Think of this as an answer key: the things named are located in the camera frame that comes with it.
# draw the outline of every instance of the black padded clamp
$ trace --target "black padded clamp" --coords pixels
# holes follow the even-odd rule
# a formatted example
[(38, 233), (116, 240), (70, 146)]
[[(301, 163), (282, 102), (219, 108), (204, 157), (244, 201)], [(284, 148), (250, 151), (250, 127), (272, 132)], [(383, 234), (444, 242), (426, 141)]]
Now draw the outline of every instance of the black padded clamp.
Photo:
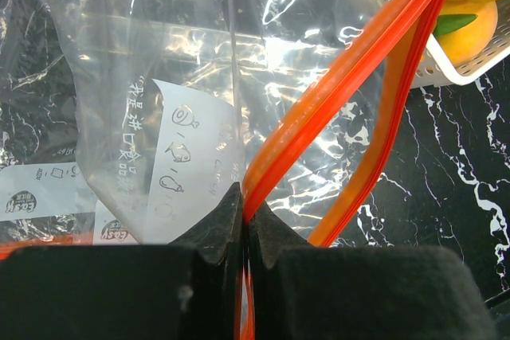
[(249, 225), (260, 340), (484, 340), (469, 269), (442, 248), (313, 248), (267, 205)]

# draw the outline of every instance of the printed logo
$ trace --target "printed logo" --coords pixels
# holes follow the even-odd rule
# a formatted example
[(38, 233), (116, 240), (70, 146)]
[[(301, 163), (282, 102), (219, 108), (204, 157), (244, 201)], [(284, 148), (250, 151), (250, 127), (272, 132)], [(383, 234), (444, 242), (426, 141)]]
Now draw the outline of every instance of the printed logo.
[(6, 213), (32, 213), (37, 206), (37, 200), (32, 193), (20, 191), (7, 202)]
[(128, 235), (128, 231), (116, 219), (105, 225), (101, 230), (102, 240), (117, 240), (119, 242), (124, 242)]

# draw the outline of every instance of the marble countertop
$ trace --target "marble countertop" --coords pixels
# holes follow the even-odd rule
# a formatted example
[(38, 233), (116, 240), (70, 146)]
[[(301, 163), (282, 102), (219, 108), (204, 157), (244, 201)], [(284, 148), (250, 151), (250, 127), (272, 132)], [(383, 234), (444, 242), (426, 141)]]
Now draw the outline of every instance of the marble countertop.
[(339, 246), (435, 244), (489, 299), (510, 288), (510, 60), (473, 84), (411, 91), (386, 169)]

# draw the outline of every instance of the paper label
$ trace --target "paper label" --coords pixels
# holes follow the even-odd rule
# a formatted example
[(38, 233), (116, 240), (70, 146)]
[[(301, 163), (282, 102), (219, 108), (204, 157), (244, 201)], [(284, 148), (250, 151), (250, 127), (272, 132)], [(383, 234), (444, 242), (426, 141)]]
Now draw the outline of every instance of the paper label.
[(96, 203), (75, 162), (8, 166), (0, 188), (0, 221), (90, 213)]
[(233, 106), (204, 92), (154, 80), (163, 117), (144, 240), (168, 243), (214, 209), (238, 180)]
[(97, 201), (92, 244), (137, 244), (137, 242), (110, 210)]

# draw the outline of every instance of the printed icon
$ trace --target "printed icon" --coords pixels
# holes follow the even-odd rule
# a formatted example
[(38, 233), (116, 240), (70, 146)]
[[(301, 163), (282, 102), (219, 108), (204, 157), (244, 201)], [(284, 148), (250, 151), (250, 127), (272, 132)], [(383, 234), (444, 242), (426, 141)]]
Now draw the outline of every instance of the printed icon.
[(55, 178), (63, 178), (64, 177), (64, 171), (62, 169), (54, 167), (53, 170), (51, 170), (51, 176), (55, 177)]
[(172, 121), (181, 127), (192, 126), (196, 129), (200, 125), (198, 121), (194, 120), (193, 111), (187, 105), (181, 105), (174, 110)]
[(169, 151), (172, 157), (174, 157), (174, 162), (189, 162), (191, 160), (191, 153), (183, 143), (180, 145), (171, 143), (168, 149), (165, 150), (165, 153)]
[(6, 213), (32, 213), (37, 206), (35, 196), (26, 191), (20, 191), (13, 195), (7, 202)]
[(165, 175), (159, 179), (159, 184), (165, 189), (175, 191), (176, 193), (184, 193), (184, 189), (172, 177)]
[(116, 219), (105, 225), (101, 230), (102, 240), (117, 240), (119, 242), (124, 242), (128, 236), (128, 231)]
[(73, 172), (73, 175), (71, 177), (76, 177), (77, 175), (80, 175), (80, 168), (78, 167), (78, 165), (73, 166), (71, 171)]
[(154, 209), (156, 216), (162, 219), (170, 218), (175, 221), (174, 208), (168, 203), (163, 203)]

